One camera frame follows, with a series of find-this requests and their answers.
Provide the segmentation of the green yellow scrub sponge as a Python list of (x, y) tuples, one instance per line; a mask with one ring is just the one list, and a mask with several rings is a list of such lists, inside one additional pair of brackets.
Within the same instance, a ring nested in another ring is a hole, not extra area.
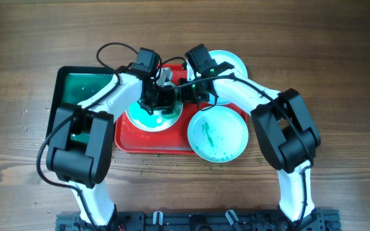
[(167, 108), (166, 110), (163, 110), (161, 112), (161, 115), (165, 118), (165, 119), (172, 119), (174, 117), (177, 117), (177, 111), (175, 108)]

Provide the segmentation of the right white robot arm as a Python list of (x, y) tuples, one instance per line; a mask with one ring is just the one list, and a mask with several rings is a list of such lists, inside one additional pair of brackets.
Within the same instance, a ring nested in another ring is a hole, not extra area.
[(315, 208), (310, 196), (310, 173), (321, 136), (300, 93), (268, 89), (227, 62), (198, 72), (176, 87), (164, 83), (161, 77), (156, 85), (168, 92), (209, 92), (251, 115), (260, 150), (278, 173), (279, 209), (296, 230), (304, 228)]

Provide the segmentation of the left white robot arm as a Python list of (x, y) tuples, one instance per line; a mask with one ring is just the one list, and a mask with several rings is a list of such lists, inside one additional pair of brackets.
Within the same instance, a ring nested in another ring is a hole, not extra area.
[(133, 103), (151, 112), (171, 110), (178, 99), (164, 80), (148, 73), (119, 73), (103, 67), (64, 66), (58, 70), (46, 139), (46, 167), (57, 187), (72, 190), (80, 210), (59, 214), (56, 230), (142, 228), (142, 214), (119, 214), (105, 177), (109, 171), (114, 123)]

